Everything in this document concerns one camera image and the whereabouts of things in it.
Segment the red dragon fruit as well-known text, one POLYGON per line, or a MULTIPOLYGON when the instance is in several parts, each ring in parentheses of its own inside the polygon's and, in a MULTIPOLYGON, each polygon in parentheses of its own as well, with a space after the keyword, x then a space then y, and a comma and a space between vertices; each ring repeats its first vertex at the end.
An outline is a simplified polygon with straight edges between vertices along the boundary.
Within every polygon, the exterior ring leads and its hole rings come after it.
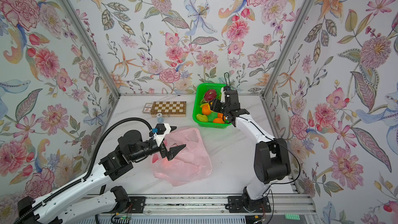
POLYGON ((201 103, 208 103, 211 102, 212 100, 217 98, 217 91, 214 89, 209 89, 203 96, 203 99, 201 100, 201 103))

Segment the green pear fruit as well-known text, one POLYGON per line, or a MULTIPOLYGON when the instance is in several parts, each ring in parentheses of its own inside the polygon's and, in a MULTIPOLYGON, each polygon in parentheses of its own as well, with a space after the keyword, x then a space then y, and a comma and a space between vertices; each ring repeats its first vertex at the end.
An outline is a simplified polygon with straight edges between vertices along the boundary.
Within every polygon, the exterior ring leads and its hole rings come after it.
POLYGON ((208 122, 208 117, 207 115, 202 115, 202 114, 197 114, 196 119, 199 122, 208 122))

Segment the pink plastic bag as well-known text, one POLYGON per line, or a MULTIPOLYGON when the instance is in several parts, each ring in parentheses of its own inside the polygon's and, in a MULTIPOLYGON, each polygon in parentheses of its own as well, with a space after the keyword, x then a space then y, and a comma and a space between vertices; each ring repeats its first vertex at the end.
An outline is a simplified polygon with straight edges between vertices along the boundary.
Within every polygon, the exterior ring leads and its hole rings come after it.
POLYGON ((155 178, 177 187, 206 179, 212 173, 210 156, 197 128, 173 131, 166 135, 163 143, 167 149, 180 145, 185 145, 185 148, 171 161, 159 154, 153 155, 151 168, 155 178))

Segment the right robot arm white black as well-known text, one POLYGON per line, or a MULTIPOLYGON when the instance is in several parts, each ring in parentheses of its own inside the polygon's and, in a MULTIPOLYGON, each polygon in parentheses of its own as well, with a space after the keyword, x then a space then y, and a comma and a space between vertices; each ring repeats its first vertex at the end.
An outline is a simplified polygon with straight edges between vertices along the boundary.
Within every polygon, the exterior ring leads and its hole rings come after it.
POLYGON ((236 90, 225 86, 220 93, 221 99, 212 100, 210 109, 223 114, 227 122, 256 143, 254 171, 257 178, 244 188, 242 198, 247 203, 259 201, 273 185, 285 185, 283 179, 291 174, 287 142, 267 133, 255 122, 249 111, 241 108, 236 90))

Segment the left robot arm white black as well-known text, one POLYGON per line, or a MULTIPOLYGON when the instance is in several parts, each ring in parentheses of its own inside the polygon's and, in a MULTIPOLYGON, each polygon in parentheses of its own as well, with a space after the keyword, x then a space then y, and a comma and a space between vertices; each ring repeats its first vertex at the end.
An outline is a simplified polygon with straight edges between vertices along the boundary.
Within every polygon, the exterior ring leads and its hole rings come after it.
POLYGON ((169 124, 158 124, 149 132, 149 139, 143 141, 138 130, 130 130, 118 138, 118 146, 96 163, 92 169, 62 188, 33 199, 25 197, 18 202, 17 224, 65 224, 66 215, 83 210, 88 215, 104 212, 122 212, 131 206, 131 199, 122 186, 115 186, 94 199, 93 203, 82 198, 93 188, 103 187, 133 169, 151 155, 159 153, 162 158, 173 160, 186 145, 167 148, 165 137, 176 129, 169 124))

